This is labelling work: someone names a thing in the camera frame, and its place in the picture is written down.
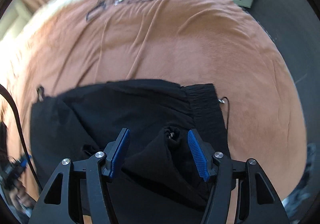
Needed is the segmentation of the person left hand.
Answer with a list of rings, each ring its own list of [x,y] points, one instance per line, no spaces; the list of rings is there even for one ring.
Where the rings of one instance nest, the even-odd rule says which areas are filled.
[[[33,209],[36,204],[36,201],[26,192],[25,186],[21,181],[17,181],[14,184],[9,196],[14,207],[20,212],[23,212],[24,208]]]

